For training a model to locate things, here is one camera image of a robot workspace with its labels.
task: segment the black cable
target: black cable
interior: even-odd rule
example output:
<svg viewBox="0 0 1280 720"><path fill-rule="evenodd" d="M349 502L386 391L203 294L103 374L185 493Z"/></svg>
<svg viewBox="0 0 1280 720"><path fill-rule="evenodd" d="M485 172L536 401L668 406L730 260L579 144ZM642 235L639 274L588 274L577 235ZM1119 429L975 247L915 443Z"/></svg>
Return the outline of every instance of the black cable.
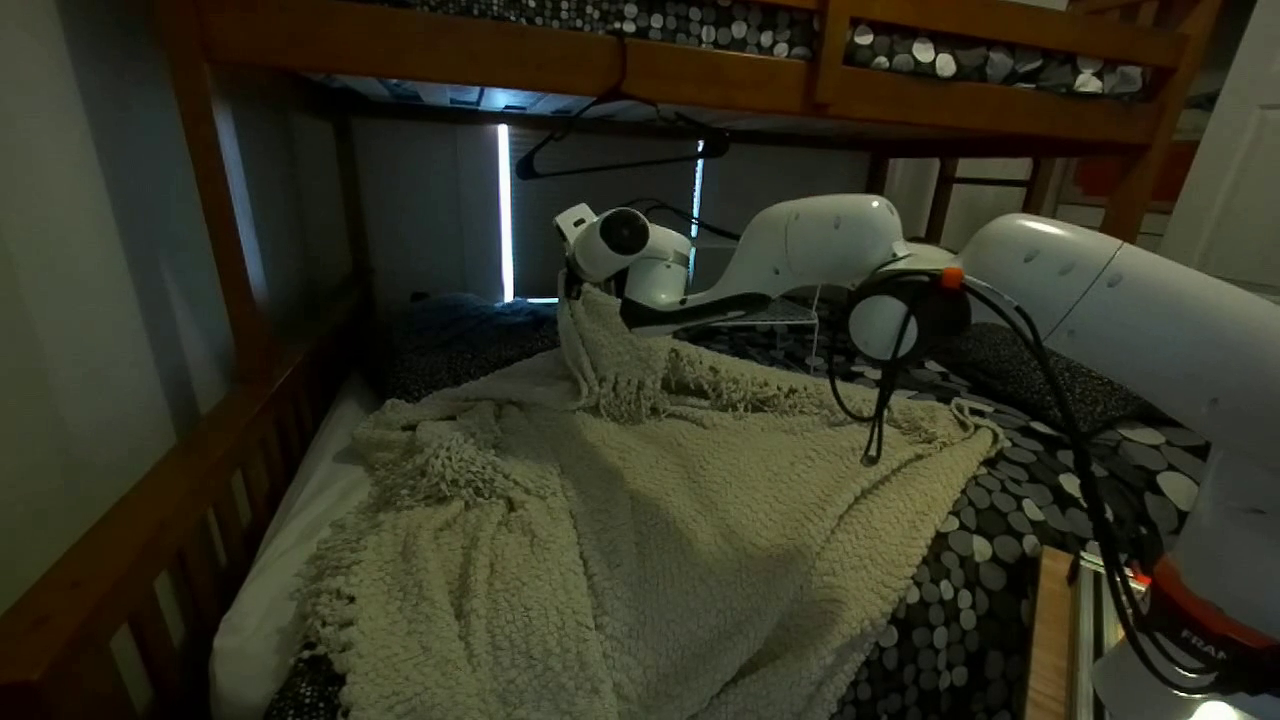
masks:
<svg viewBox="0 0 1280 720"><path fill-rule="evenodd" d="M1159 683L1168 683L1168 689L1175 689L1175 692L1202 692L1206 683L1171 678L1171 676L1147 654L1147 642L1153 642L1175 673L1187 673L1187 676L1210 676L1210 673L1215 673L1215 664L1187 669L1181 654L1171 654L1171 651L1164 646L1164 641L1156 641L1153 633L1140 627L1140 621L1136 621L1136 614L1140 614L1140 598L1136 598L1132 589L1128 589L1119 539L1113 536L1113 522L1107 522L1107 515L1105 515L1099 484L1095 484L1095 477L1091 477L1091 451L1089 451L1089 443L1085 443L1085 430L1080 430L1080 422L1075 422L1075 410L1072 410L1072 402L1066 402L1066 391L1058 389L1058 374L1056 374L1053 364L1047 364L1047 347L1044 347L1044 336L1038 336L1036 320L1032 320L1022 308L1016 308L1016 320L1013 320L1013 313L1009 313L1000 299L991 299L987 293L981 293L975 283L969 283L969 294L975 294L987 313L996 313L996 316L1018 336L1018 345L1032 350L1032 359L1036 359L1036 366L1038 366L1038 374L1044 374L1044 383L1047 383L1047 391L1053 391L1053 402L1058 406L1058 422L1064 422L1064 435L1066 435L1066 443L1072 443L1072 465L1075 465L1080 493L1085 493L1085 513L1089 513L1089 519L1091 519L1091 527L1095 527L1095 539L1099 539L1099 551L1105 551L1105 581L1107 581L1107 593L1113 593L1113 598L1114 598L1114 614L1119 614L1119 627L1123 627L1132 651L1140 654L1140 664L1144 664Z"/></svg>
<svg viewBox="0 0 1280 720"><path fill-rule="evenodd" d="M691 162L691 161L707 161L707 154L725 154L730 147L730 132L710 126L694 115L672 113L655 101L642 95L629 95L629 66L630 66L630 43L629 35L611 32L619 65L615 65L615 78L590 95L588 104L579 104L577 113L562 115L560 126L542 132L519 161L516 161L516 177L519 180L557 180L557 177L588 177L588 172L622 172L622 168L663 168L663 162ZM630 101L639 107L649 107L655 115L659 126L676 132L676 136L691 136L699 138L699 147L691 154L653 154L653 161L619 161L619 162L585 162L585 168L557 168L557 172L538 172L536 154L549 151L553 144L566 138L588 113L603 107L603 104L619 104Z"/></svg>
<svg viewBox="0 0 1280 720"><path fill-rule="evenodd" d="M918 313L918 302L924 302L924 294L932 287L932 273L894 273L890 283L911 278L911 274L924 278L924 283L915 283L915 294L902 302L902 320L894 325L890 355L880 366L872 416L858 416L858 410L850 410L844 402L844 391L841 391L841 378L835 378L835 336L841 336L841 325L833 325L833 336L828 336L828 389L833 389L833 401L846 420L866 422L864 465L880 465L880 457L882 457L886 401L890 401L890 391L901 383L901 371L909 364L901 350L902 350L909 329L911 329L911 320L915 320L915 313Z"/></svg>

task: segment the wooden slat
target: wooden slat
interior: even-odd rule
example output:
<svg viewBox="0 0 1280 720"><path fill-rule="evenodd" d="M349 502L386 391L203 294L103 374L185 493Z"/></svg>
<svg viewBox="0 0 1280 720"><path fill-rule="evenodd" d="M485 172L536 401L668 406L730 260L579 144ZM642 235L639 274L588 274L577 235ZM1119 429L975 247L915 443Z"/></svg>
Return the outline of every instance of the wooden slat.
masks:
<svg viewBox="0 0 1280 720"><path fill-rule="evenodd" d="M866 193L882 197L882 184L886 184L886 154L872 151L872 161L866 161Z"/></svg>
<svg viewBox="0 0 1280 720"><path fill-rule="evenodd" d="M403 78L468 78L594 95L615 85L608 35L531 32L407 8L336 4L218 4L208 0L208 52L218 65L287 70L357 70Z"/></svg>
<svg viewBox="0 0 1280 720"><path fill-rule="evenodd" d="M361 197L361 151L357 151L357 126L349 115L332 120L332 147L336 147L336 177L344 193L344 230L353 251L353 274L357 283L374 283L371 274L371 251L367 251L367 212Z"/></svg>
<svg viewBox="0 0 1280 720"><path fill-rule="evenodd" d="M199 634L212 641L216 621L225 614L225 603L227 603L227 585L216 562L208 527L195 527L189 546L178 551L178 593L189 593L193 624L199 627Z"/></svg>
<svg viewBox="0 0 1280 720"><path fill-rule="evenodd" d="M938 242L948 230L948 212L952 212L952 193L955 193L955 154L943 154L935 168L935 184L932 184L932 202L926 202L926 220L924 220L924 239Z"/></svg>
<svg viewBox="0 0 1280 720"><path fill-rule="evenodd" d="M1159 14L1159 0L1072 0L1072 10L1119 14L1147 26Z"/></svg>
<svg viewBox="0 0 1280 720"><path fill-rule="evenodd" d="M250 502L250 522L248 522L250 536L265 536L265 527L272 519L272 469L275 465L272 465L265 443L254 443L238 465L245 493L248 493L248 502Z"/></svg>
<svg viewBox="0 0 1280 720"><path fill-rule="evenodd" d="M622 92L653 95L663 104L703 104L736 113L810 113L807 65L799 58L699 52L653 40L629 40Z"/></svg>
<svg viewBox="0 0 1280 720"><path fill-rule="evenodd" d="M1072 101L996 85L943 85L872 66L823 74L828 115L1044 136L1075 144L1144 147L1159 124L1153 104Z"/></svg>
<svg viewBox="0 0 1280 720"><path fill-rule="evenodd" d="M1132 151L1123 161L1128 172L1114 184L1114 193L1107 200L1107 214L1105 214L1105 230L1123 235L1123 239L1136 239L1144 226L1144 214L1153 207L1153 193L1159 184L1159 168L1168 154L1168 138L1175 132L1183 95L1194 85L1198 58L1206 52L1206 40L1210 40L1215 14L1219 14L1219 0L1194 0L1194 4L1183 0L1181 8L1183 8L1181 32L1190 35L1190 43L1183 52L1183 65L1164 78L1159 101L1156 101L1159 120L1156 120L1144 151Z"/></svg>
<svg viewBox="0 0 1280 720"><path fill-rule="evenodd" d="M294 401L287 397L283 401L283 406L279 406L279 416L272 416L272 435L275 435L275 447L279 447L279 465L287 469L294 457L298 457L298 443L305 443L305 435L298 435L298 429L294 429Z"/></svg>
<svg viewBox="0 0 1280 720"><path fill-rule="evenodd" d="M199 49L199 14L193 0L157 0L157 14L168 49L168 74L177 92L177 107L189 136L189 154L199 187L203 226L212 242L212 265L218 278L218 294L227 308L227 325L237 336L237 374L265 378L272 366L272 333L266 316L250 294L238 214L230 200L230 177L225 138L230 138L227 107L216 101L216 78Z"/></svg>
<svg viewBox="0 0 1280 720"><path fill-rule="evenodd" d="M55 692L55 689L39 689L39 683L0 683L0 711L2 720L126 720L133 701L126 689L121 678L121 669L108 651L108 641L95 641L88 646L78 646L77 654L62 654L52 676L62 689L77 692Z"/></svg>
<svg viewBox="0 0 1280 720"><path fill-rule="evenodd" d="M265 451L266 451L266 498L275 508L283 484L287 484L287 469L291 469L291 447L287 447L287 435L283 435L283 422L266 422L266 435L265 435Z"/></svg>
<svg viewBox="0 0 1280 720"><path fill-rule="evenodd" d="M1009 0L835 0L846 18L902 23L918 32L1002 40L1144 66L1175 66L1187 40L1181 32L1132 26L1095 14L1047 10Z"/></svg>
<svg viewBox="0 0 1280 720"><path fill-rule="evenodd" d="M147 678L150 678L150 692L159 704L165 717L177 717L185 697L193 692L193 676L185 673L185 664L177 664L178 646L177 641L168 634L168 624L165 624L165 610L159 610L159 598L157 593L147 593L138 598L138 609L126 614L126 633L136 641L136 651L147 669Z"/></svg>
<svg viewBox="0 0 1280 720"><path fill-rule="evenodd" d="M1044 546L1036 585L1036 633L1032 633L1032 676L1027 676L1027 720L1072 717L1072 557Z"/></svg>
<svg viewBox="0 0 1280 720"><path fill-rule="evenodd" d="M305 333L308 341L294 350L279 350L266 383L230 383L227 401L218 401L185 443L165 451L157 469L0 614L0 717L55 717L49 697L77 697L78 683L95 683L90 669L88 676L62 669L85 651L108 651L108 634L136 614L157 577L170 572L193 530L199 527L208 539L203 515L212 497L230 481L230 460L245 457L245 443L254 443L254 429L279 410L275 401L294 389L291 378L305 364L353 355L365 308L365 287L324 302L315 313L320 320ZM195 661L212 641L208 633L212 624L185 627Z"/></svg>
<svg viewBox="0 0 1280 720"><path fill-rule="evenodd" d="M283 430L287 430L287 447L291 447L287 460L298 460L298 457L308 451L308 439L311 439L308 397L305 397L305 391L294 391L294 397L287 401Z"/></svg>
<svg viewBox="0 0 1280 720"><path fill-rule="evenodd" d="M1053 161L1053 154L1036 154L1036 161L1032 161L1032 180L1027 180L1022 212L1053 214L1047 193L1053 193L1056 162L1058 162L1058 161Z"/></svg>
<svg viewBox="0 0 1280 720"><path fill-rule="evenodd" d="M225 539L225 551L227 551L227 577L238 581L248 572L248 546L245 546L248 515L238 515L230 484L225 484L225 493L212 498L212 515L216 515L216 536Z"/></svg>

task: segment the white blanket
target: white blanket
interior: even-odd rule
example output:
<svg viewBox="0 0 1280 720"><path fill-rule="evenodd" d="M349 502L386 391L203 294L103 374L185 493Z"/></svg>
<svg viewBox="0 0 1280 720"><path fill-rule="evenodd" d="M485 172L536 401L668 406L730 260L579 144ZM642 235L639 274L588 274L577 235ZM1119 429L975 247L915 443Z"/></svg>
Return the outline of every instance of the white blanket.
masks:
<svg viewBox="0 0 1280 720"><path fill-rule="evenodd" d="M828 717L991 447L894 401L864 469L819 378L611 313L365 430L305 610L353 717Z"/></svg>

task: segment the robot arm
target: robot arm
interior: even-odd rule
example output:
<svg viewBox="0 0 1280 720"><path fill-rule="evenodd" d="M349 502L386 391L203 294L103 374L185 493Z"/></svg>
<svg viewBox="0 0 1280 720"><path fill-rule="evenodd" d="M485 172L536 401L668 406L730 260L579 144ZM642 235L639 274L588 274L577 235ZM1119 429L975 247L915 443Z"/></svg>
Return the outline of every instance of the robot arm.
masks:
<svg viewBox="0 0 1280 720"><path fill-rule="evenodd" d="M1228 627L1228 641L1280 654L1280 308L1222 278L1159 260L1113 235L1002 214L971 235L964 260L909 242L901 214L880 197L810 197L765 207L725 274L707 293L688 287L688 239L649 222L572 207L560 220L566 265L590 283L619 283L622 302L649 325L685 325L707 313L759 308L792 287L876 287L894 273L952 273L1018 302L1047 347L1153 401L1210 439L1198 502L1164 566L1175 572L1194 614ZM915 345L911 308L866 294L846 313L850 345L872 359L894 359L890 336Z"/></svg>
<svg viewBox="0 0 1280 720"><path fill-rule="evenodd" d="M804 197L765 207L703 293L688 293L691 242L630 207L594 214L577 202L557 214L557 226L566 247L566 274L611 283L630 329L759 313L795 287L858 287L872 274L958 267L943 247L909 242L882 197ZM901 355L909 355L918 329L902 299L864 302L846 333L864 355L886 359L902 320L909 345Z"/></svg>

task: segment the wooden bed frame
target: wooden bed frame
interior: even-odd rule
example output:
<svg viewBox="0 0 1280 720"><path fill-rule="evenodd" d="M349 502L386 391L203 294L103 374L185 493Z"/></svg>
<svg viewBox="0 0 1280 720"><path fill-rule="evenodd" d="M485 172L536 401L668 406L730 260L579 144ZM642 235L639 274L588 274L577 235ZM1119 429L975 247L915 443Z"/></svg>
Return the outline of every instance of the wooden bed frame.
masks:
<svg viewBox="0 0 1280 720"><path fill-rule="evenodd" d="M1105 226L1136 235L1181 101L1219 0L1075 0L1036 10L1000 0L759 0L817 10L819 57L759 58L649 40L419 14L357 0L157 0L212 260L237 341L230 391L136 487L90 522L0 621L0 717L208 717L203 673L216 621L367 320L353 132L336 115L349 184L353 278L305 333L279 341L250 299L225 120L227 70L365 70L496 85L720 113L819 115L880 154L1056 151L1123 161ZM1016 88L926 85L844 65L846 18L1036 43L1156 66L1140 104Z"/></svg>

